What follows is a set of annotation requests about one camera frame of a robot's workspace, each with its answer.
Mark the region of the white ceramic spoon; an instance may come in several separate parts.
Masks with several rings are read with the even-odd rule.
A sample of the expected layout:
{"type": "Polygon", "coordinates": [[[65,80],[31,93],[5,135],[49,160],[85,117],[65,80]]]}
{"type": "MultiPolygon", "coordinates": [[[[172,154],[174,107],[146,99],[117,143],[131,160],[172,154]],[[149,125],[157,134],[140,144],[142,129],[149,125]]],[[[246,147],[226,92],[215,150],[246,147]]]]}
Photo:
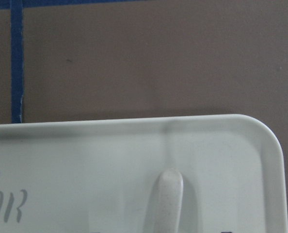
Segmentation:
{"type": "Polygon", "coordinates": [[[183,191],[183,177],[177,169],[169,168],[160,173],[148,199],[143,233],[178,232],[183,191]]]}

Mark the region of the white bear print tray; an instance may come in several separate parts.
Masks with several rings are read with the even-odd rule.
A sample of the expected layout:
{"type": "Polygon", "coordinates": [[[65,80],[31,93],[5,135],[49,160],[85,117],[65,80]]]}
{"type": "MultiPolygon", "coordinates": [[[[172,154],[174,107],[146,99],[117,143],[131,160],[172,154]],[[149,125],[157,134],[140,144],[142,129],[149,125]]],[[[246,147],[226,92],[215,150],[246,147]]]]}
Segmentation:
{"type": "Polygon", "coordinates": [[[0,233],[142,233],[177,169],[178,233],[287,233],[281,145],[246,115],[0,125],[0,233]]]}

